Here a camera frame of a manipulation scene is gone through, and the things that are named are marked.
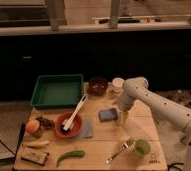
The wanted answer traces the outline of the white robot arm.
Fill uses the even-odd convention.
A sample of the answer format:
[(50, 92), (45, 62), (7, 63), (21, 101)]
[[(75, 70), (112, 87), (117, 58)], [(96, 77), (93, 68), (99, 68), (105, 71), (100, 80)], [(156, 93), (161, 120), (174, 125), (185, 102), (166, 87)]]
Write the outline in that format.
[(191, 109), (149, 91), (148, 86), (145, 77), (125, 80), (122, 86), (123, 91), (117, 98), (118, 108), (127, 112), (132, 108), (135, 100), (140, 100), (180, 128), (189, 136), (183, 171), (191, 171)]

